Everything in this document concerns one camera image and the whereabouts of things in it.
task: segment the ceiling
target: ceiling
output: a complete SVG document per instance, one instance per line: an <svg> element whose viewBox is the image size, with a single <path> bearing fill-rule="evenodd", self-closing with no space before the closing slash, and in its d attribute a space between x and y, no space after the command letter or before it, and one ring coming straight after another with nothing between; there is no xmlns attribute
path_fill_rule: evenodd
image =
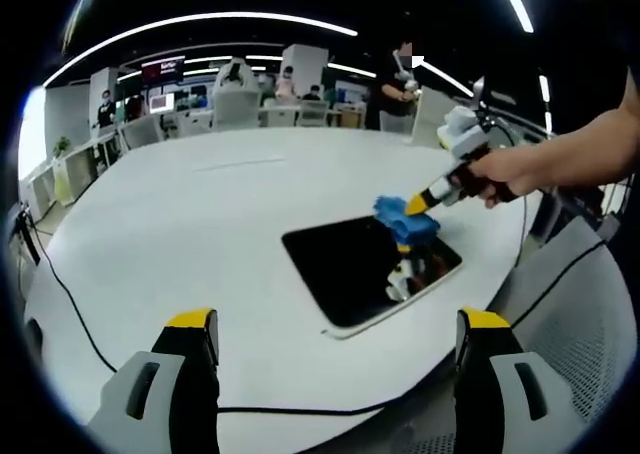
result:
<svg viewBox="0 0 640 454"><path fill-rule="evenodd" d="M589 0L522 2L534 33L524 32L509 0L82 0L66 35L60 34L62 54L49 56L42 79L87 49L132 28L177 16L250 11L324 21L354 29L358 35L264 19L183 22L118 40L68 69L51 87L87 79L106 66L137 69L140 58L153 59L164 51L178 50L187 58L279 55L292 43L325 47L333 62L375 72L379 56L409 33L415 41L414 54L424 55L466 85L484 75L490 90L516 101L515 106L501 107L540 125L545 105L538 76L544 74L552 93L556 131L575 128L615 105L622 94L624 59L600 9ZM219 45L229 43L282 47ZM202 45L210 46L189 49ZM421 82L459 94L426 69L416 72Z"/></svg>

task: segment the white pillar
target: white pillar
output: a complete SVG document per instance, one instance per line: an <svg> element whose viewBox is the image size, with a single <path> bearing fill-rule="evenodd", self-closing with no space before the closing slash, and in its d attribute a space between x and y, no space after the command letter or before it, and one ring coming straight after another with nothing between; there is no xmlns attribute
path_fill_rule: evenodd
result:
<svg viewBox="0 0 640 454"><path fill-rule="evenodd" d="M116 80L118 79L118 70L113 67L105 67L104 69L94 73L91 76L89 84L89 125L92 126L98 121L98 108L102 104L102 93L109 89L111 98L115 102ZM91 137L97 137L100 129L96 127L91 129Z"/></svg>
<svg viewBox="0 0 640 454"><path fill-rule="evenodd" d="M320 85L322 71L329 61L329 51L319 47L292 44L282 52L280 73L285 67L293 67L296 94L302 96L314 84Z"/></svg>

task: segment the white round table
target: white round table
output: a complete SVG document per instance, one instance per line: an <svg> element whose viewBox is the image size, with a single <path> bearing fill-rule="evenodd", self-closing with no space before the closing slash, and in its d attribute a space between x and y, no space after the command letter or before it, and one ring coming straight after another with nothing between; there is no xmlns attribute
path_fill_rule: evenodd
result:
<svg viewBox="0 0 640 454"><path fill-rule="evenodd" d="M167 141L130 152L98 179L48 252L116 368L149 350L176 313L213 307L221 407L358 409L413 387L453 349L457 310L489 305L518 254L523 203L489 211L467 200L434 209L462 267L413 305L342 341L322 334L329 321L282 235L370 215L377 196L408 198L450 162L444 151L362 130L256 129ZM538 204L530 198L529 225ZM26 317L42 327L54 390L88 421L111 373L46 263ZM221 414L220 448L297 452L373 414Z"/></svg>

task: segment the blue sponge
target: blue sponge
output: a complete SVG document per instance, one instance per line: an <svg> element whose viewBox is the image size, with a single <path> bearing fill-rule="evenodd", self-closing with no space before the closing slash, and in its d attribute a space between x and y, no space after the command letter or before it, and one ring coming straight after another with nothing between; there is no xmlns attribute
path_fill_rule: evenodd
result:
<svg viewBox="0 0 640 454"><path fill-rule="evenodd" d="M399 197L381 196L373 206L374 217L391 229L397 243L405 246L428 244L436 237L440 224L426 214L407 216L407 203Z"/></svg>

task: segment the potted plant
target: potted plant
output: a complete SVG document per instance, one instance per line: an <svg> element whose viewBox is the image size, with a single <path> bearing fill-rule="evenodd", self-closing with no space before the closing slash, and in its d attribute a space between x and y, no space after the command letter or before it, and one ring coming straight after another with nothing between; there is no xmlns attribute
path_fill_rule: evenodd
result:
<svg viewBox="0 0 640 454"><path fill-rule="evenodd" d="M68 137L62 136L53 146L53 157L56 159L61 157L71 147L71 141Z"/></svg>

